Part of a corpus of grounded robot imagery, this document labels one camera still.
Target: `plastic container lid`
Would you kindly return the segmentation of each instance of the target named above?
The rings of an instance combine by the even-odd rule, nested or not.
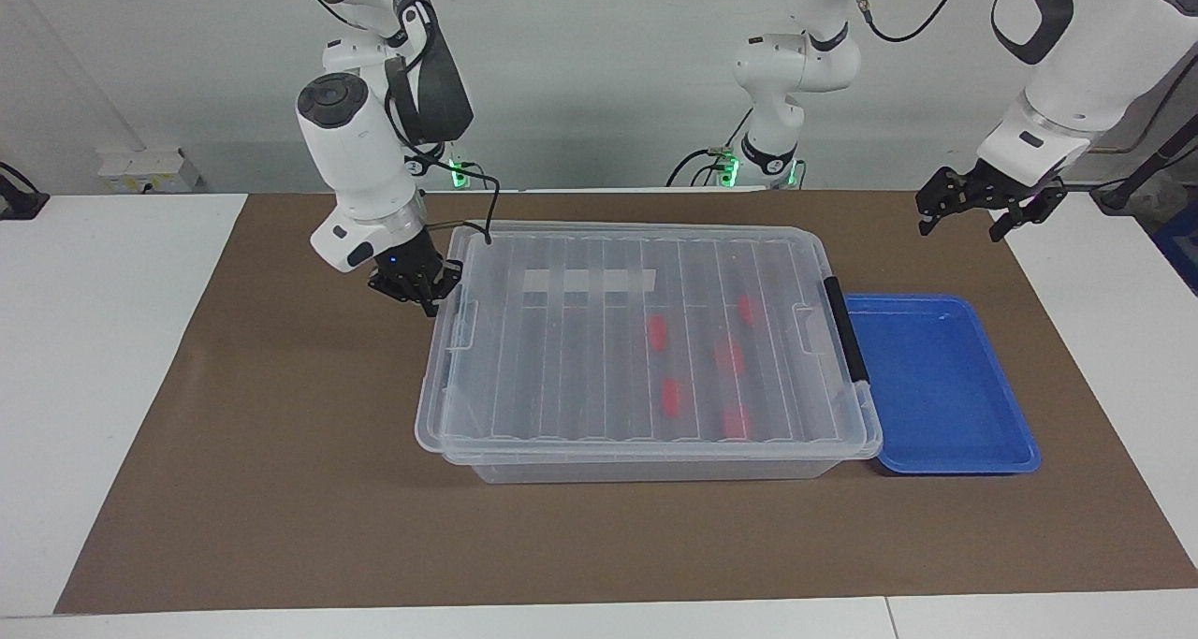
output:
[[[948,295],[847,295],[885,444],[901,474],[1040,468],[998,357],[968,302]]]
[[[426,450],[479,465],[881,447],[815,235],[503,221],[492,235],[453,234],[464,275],[434,328],[416,422]]]

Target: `clear plastic container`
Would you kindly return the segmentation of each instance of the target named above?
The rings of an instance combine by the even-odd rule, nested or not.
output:
[[[807,478],[877,454],[815,235],[498,221],[492,235],[453,234],[464,276],[434,330],[425,450],[486,482]]]

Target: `brown paper mat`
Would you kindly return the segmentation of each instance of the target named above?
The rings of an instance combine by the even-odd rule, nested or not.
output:
[[[430,204],[476,217],[485,199]],[[432,325],[316,258],[331,205],[249,198],[56,613],[1198,586],[984,213],[920,239],[909,193],[506,197],[501,215],[528,219],[794,224],[846,290],[961,295],[1043,452],[1019,477],[854,462],[813,481],[520,487],[417,446]]]

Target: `white table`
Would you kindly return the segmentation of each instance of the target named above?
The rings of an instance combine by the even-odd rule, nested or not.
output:
[[[0,223],[0,635],[1198,637],[1198,590],[448,609],[53,611],[244,195],[56,197]],[[1191,559],[1198,299],[1140,229],[1071,197],[1009,237]]]

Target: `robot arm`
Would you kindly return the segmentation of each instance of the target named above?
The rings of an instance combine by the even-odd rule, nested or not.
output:
[[[861,52],[848,35],[853,0],[791,0],[800,34],[749,38],[733,73],[752,98],[737,150],[742,173],[779,185],[791,170],[804,113],[794,92],[835,91],[852,84]]]
[[[321,1],[358,30],[326,46],[332,72],[296,101],[304,143],[337,195],[311,246],[343,272],[374,259],[373,289],[432,317],[461,265],[432,246],[397,128],[412,145],[461,135],[473,117],[461,77],[429,0]]]
[[[919,191],[924,235],[973,207],[1006,211],[994,241],[1043,222],[1065,195],[1059,174],[1198,42],[1198,0],[996,0],[992,25],[1031,78],[973,170],[942,168]]]

